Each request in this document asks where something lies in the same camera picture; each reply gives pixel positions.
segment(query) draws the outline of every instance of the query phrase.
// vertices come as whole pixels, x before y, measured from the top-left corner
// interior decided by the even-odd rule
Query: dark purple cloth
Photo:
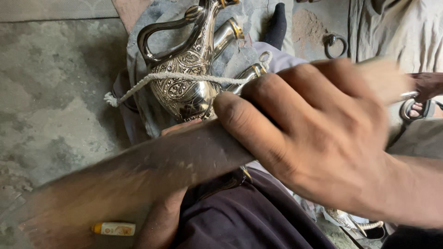
[[[252,184],[220,191],[187,208],[182,205],[172,247],[335,248],[280,182],[248,171]],[[183,203],[190,202],[188,197]]]

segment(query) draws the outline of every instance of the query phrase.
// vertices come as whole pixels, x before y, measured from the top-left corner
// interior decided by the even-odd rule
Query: gold trim
[[[243,34],[243,30],[238,25],[237,21],[233,17],[229,18],[228,21],[231,23],[232,28],[234,29],[235,38],[237,38],[237,39],[239,39],[239,38],[240,39],[244,39],[245,35]]]
[[[254,66],[254,65],[251,65],[251,66],[254,69],[255,74],[257,75],[257,77],[260,77],[261,74],[260,74],[260,71],[258,70],[258,68],[256,66]]]

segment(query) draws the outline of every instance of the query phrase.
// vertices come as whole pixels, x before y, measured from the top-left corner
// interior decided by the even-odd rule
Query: silver metal object
[[[399,101],[405,101],[405,100],[408,100],[408,99],[412,99],[412,98],[417,97],[418,95],[419,95],[419,92],[417,92],[417,91],[402,93],[400,95]]]
[[[246,68],[243,72],[241,72],[239,75],[237,75],[236,79],[247,79],[248,81],[255,79],[257,77],[260,77],[261,75],[265,74],[266,70],[259,64],[255,63],[251,65],[250,67]],[[231,84],[228,87],[226,87],[224,90],[233,92],[234,94],[240,95],[241,89],[245,86],[244,84]]]
[[[343,52],[342,52],[339,56],[337,56],[337,57],[342,57],[342,56],[345,55],[345,53],[348,52],[348,47],[349,47],[349,45],[348,45],[348,42],[346,41],[346,38],[344,38],[344,37],[341,36],[341,35],[334,35],[334,34],[331,34],[331,35],[329,35],[329,36],[326,37],[326,41],[325,41],[325,54],[326,54],[326,56],[327,56],[329,59],[337,58],[337,57],[333,56],[333,55],[330,53],[330,51],[329,51],[329,47],[330,47],[330,46],[333,46],[333,45],[335,44],[335,41],[336,41],[337,39],[339,39],[339,40],[341,40],[341,41],[343,42]]]
[[[245,35],[237,21],[231,17],[214,33],[214,60],[235,39],[244,39]]]
[[[379,221],[375,223],[358,223],[356,222],[350,214],[347,212],[325,207],[326,213],[331,216],[338,224],[340,224],[343,227],[358,230],[360,231],[365,237],[367,237],[367,234],[365,230],[369,230],[376,227],[382,227],[384,222]]]
[[[214,33],[215,18],[219,11],[237,3],[239,0],[200,0],[199,4],[191,6],[180,20],[153,23],[144,27],[137,37],[137,42],[148,73],[209,74],[213,59],[234,39],[244,37],[234,18],[229,19]],[[194,27],[190,36],[181,45],[157,54],[149,50],[148,38],[154,32],[178,29],[191,23],[194,23]],[[243,77],[252,77],[251,73],[246,71]],[[156,79],[152,80],[150,85],[157,100],[178,121],[212,116],[213,100],[223,91],[222,87],[214,82],[180,78]]]

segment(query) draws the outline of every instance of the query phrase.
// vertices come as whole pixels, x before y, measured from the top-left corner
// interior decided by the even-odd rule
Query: human hand
[[[266,74],[241,96],[221,94],[215,113],[284,185],[353,214],[381,209],[395,160],[383,151],[386,109],[349,60]]]
[[[415,87],[420,92],[416,101],[423,103],[437,95],[443,94],[443,73],[416,73],[410,74],[414,79]]]

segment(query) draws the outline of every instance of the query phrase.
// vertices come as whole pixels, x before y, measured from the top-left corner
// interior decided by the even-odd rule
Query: finger
[[[299,64],[277,73],[312,107],[326,111],[350,99],[335,87],[315,66]]]
[[[312,65],[343,93],[351,97],[375,98],[373,91],[349,59],[315,62]]]
[[[214,110],[223,127],[259,161],[273,165],[284,158],[286,136],[250,102],[224,92],[215,98]]]
[[[191,121],[188,121],[188,122],[184,122],[184,123],[181,123],[181,124],[176,124],[176,125],[171,126],[171,127],[167,128],[167,129],[164,129],[161,132],[160,136],[164,136],[164,135],[166,135],[166,134],[168,134],[168,133],[170,133],[172,131],[179,130],[179,129],[184,128],[184,127],[188,127],[188,126],[191,126],[191,125],[194,125],[194,124],[198,124],[201,121],[202,120],[198,118],[198,119],[194,119],[194,120],[191,120]]]
[[[305,113],[314,109],[276,74],[265,74],[247,83],[241,97],[271,117],[288,134],[295,133]]]

